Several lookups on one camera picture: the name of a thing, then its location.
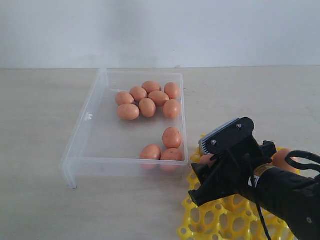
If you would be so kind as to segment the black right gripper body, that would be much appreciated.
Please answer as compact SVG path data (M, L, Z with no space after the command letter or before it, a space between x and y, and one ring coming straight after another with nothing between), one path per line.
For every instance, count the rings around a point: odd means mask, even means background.
M254 200L254 190L248 181L257 167L272 162L271 157L276 152L272 141L264 141L259 145L253 136L223 151L212 165L213 176L218 178L220 198L239 194Z

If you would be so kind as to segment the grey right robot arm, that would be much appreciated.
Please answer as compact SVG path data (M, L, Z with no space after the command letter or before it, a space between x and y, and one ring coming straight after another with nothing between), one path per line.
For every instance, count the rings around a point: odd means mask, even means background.
M272 141L258 144L248 137L217 151L217 140L199 141L202 153L213 155L213 165L193 163L200 181L189 191L198 206L238 194L285 221L299 240L320 238L320 184L312 178L272 165Z

